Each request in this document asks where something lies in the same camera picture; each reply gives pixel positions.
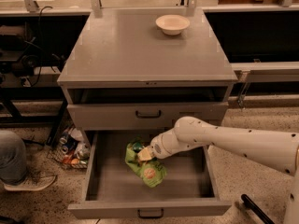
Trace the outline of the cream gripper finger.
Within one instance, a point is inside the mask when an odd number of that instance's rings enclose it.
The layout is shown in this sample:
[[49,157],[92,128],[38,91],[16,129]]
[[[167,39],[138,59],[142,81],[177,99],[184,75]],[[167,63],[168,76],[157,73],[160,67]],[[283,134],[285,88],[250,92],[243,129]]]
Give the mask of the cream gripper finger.
[[141,161],[150,161],[154,158],[154,153],[151,147],[144,147],[141,151],[137,153],[137,157]]

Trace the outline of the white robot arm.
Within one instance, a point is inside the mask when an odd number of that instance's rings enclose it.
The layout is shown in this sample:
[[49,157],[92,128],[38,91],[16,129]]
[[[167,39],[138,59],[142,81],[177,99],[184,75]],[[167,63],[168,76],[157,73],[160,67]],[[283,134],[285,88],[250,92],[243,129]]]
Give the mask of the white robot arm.
[[294,177],[283,224],[299,224],[299,133],[214,126],[183,117],[138,153],[142,161],[212,145]]

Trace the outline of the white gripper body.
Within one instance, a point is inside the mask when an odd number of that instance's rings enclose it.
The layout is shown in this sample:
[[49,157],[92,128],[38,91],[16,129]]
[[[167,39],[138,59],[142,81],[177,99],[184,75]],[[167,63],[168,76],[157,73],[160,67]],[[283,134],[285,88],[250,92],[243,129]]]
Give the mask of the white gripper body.
[[159,134],[150,142],[150,147],[154,156],[158,159],[165,159],[173,155],[172,152],[173,137],[171,134]]

